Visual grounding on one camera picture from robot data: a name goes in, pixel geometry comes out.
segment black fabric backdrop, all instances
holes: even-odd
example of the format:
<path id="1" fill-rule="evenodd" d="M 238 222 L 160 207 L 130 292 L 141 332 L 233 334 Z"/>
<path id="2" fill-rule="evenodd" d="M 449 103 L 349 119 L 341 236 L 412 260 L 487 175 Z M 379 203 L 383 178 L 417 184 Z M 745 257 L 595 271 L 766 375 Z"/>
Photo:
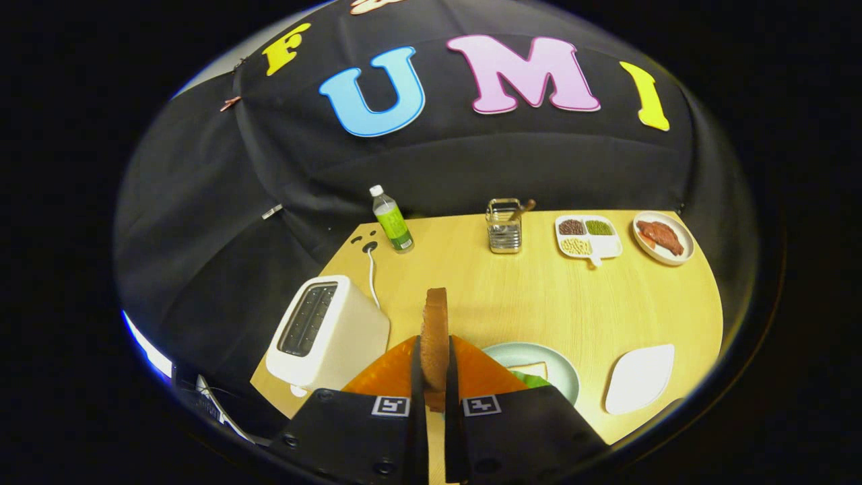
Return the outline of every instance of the black fabric backdrop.
<path id="1" fill-rule="evenodd" d="M 312 27 L 285 68 L 265 76 L 265 44 L 235 73 L 173 99 L 148 130 L 121 187 L 115 262 L 124 309 L 157 348 L 253 393 L 248 380 L 290 297 L 356 224 L 374 220 L 376 184 L 408 216 L 481 212 L 507 196 L 541 210 L 677 211 L 713 268 L 725 330 L 740 321 L 758 257 L 752 201 L 720 127 L 664 69 L 535 3 L 402 2 L 372 13 L 351 16 L 344 2 L 316 11 L 300 21 Z M 521 100 L 501 115 L 474 112 L 471 72 L 445 45 L 465 34 L 493 35 L 525 58 L 535 36 L 571 42 L 602 108 Z M 388 135 L 349 134 L 320 83 L 359 66 L 366 102 L 385 109 L 394 91 L 368 62 L 404 45 L 417 51 L 421 115 Z M 670 131 L 640 123 L 619 60 L 656 78 Z M 234 96 L 242 101 L 219 112 Z M 275 204 L 284 209 L 261 219 Z"/>

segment metal basket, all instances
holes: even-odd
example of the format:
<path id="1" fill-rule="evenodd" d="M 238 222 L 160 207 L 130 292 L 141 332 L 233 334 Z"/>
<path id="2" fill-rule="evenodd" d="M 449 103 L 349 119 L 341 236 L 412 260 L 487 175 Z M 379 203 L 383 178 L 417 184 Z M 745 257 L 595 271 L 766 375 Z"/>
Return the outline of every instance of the metal basket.
<path id="1" fill-rule="evenodd" d="M 521 219 L 510 221 L 521 207 L 517 198 L 493 198 L 485 211 L 488 223 L 488 247 L 492 253 L 510 254 L 521 251 Z"/>

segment white plate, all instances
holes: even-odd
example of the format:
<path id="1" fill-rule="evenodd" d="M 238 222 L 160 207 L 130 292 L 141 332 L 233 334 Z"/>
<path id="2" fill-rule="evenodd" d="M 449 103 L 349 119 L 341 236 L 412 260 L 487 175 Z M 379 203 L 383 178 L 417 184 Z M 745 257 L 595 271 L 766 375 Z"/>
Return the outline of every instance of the white plate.
<path id="1" fill-rule="evenodd" d="M 667 224 L 673 232 L 677 233 L 677 239 L 679 243 L 683 246 L 683 254 L 676 256 L 669 249 L 663 248 L 659 246 L 657 243 L 655 245 L 655 249 L 650 248 L 643 239 L 640 238 L 640 230 L 638 229 L 638 221 L 644 221 L 646 223 L 654 223 L 660 222 Z M 643 211 L 637 216 L 634 217 L 632 221 L 632 231 L 634 234 L 634 240 L 638 242 L 638 245 L 641 249 L 646 251 L 646 253 L 657 261 L 661 261 L 664 264 L 669 264 L 671 266 L 679 266 L 684 262 L 691 259 L 691 257 L 695 254 L 695 238 L 691 235 L 688 229 L 685 228 L 682 224 L 677 222 L 676 219 L 670 216 L 666 216 L 661 212 L 653 212 L 653 211 Z"/>
<path id="2" fill-rule="evenodd" d="M 674 347 L 668 343 L 632 350 L 620 357 L 610 377 L 605 411 L 631 413 L 658 399 L 671 379 L 673 354 Z"/>
<path id="3" fill-rule="evenodd" d="M 482 349 L 490 358 L 503 367 L 544 362 L 547 365 L 547 381 L 556 387 L 574 406 L 578 400 L 580 380 L 575 366 L 558 351 L 529 342 L 507 342 Z"/>
<path id="4" fill-rule="evenodd" d="M 587 221 L 601 221 L 607 224 L 610 227 L 611 235 L 610 236 L 598 236 L 592 235 L 587 230 L 587 234 L 582 236 L 576 236 L 573 234 L 560 234 L 559 233 L 559 225 L 563 221 L 574 219 L 576 221 L 580 221 L 581 224 L 584 225 L 584 229 L 586 230 Z M 620 235 L 616 232 L 616 227 L 611 223 L 606 217 L 602 216 L 594 216 L 590 214 L 569 214 L 565 216 L 557 217 L 557 220 L 553 223 L 554 234 L 557 236 L 557 246 L 559 246 L 559 250 L 563 251 L 564 255 L 567 255 L 572 258 L 582 258 L 589 259 L 596 266 L 602 266 L 602 258 L 616 258 L 618 255 L 622 254 L 622 242 L 620 241 Z M 577 239 L 582 239 L 590 242 L 590 246 L 592 246 L 592 254 L 591 255 L 576 255 L 570 253 L 563 249 L 563 240 L 568 239 L 570 237 L 575 237 Z"/>

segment white cable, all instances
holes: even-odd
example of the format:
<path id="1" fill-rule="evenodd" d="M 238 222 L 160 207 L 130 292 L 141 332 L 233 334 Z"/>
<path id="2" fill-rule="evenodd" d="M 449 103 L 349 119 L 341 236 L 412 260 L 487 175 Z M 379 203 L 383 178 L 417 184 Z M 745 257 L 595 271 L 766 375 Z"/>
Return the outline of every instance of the white cable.
<path id="1" fill-rule="evenodd" d="M 368 287 L 372 290 L 372 297 L 374 297 L 374 303 L 377 304 L 378 309 L 380 308 L 380 301 L 377 299 L 377 294 L 374 292 L 374 258 L 372 257 L 371 248 L 368 249 L 368 259 L 371 260 L 372 264 L 368 269 Z"/>
<path id="2" fill-rule="evenodd" d="M 216 397 L 209 391 L 211 387 L 209 387 L 209 384 L 207 384 L 207 380 L 204 379 L 202 375 L 197 376 L 197 385 L 195 386 L 195 388 L 199 393 L 207 396 L 209 400 L 211 400 L 212 403 L 215 404 L 215 409 L 218 409 L 218 412 L 221 414 L 220 421 L 227 421 L 228 426 L 234 428 L 236 434 L 243 437 L 246 441 L 254 443 L 254 440 L 251 439 L 242 429 L 240 429 L 240 427 L 228 416 L 228 414 L 224 412 L 224 408 L 219 403 L 218 399 L 216 399 Z"/>

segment bottle label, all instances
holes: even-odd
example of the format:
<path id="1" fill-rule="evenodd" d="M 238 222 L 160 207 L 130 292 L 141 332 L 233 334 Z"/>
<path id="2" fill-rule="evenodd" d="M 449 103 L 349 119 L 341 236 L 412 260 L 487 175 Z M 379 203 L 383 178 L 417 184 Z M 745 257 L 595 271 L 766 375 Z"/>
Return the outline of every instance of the bottle label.
<path id="1" fill-rule="evenodd" d="M 401 210 L 396 205 L 394 209 L 385 214 L 377 215 L 380 225 L 383 226 L 383 231 L 386 237 L 392 241 L 392 245 L 398 249 L 406 249 L 409 244 L 403 246 L 407 241 L 411 241 L 410 232 L 407 230 L 407 224 L 404 222 L 404 217 L 401 215 Z"/>

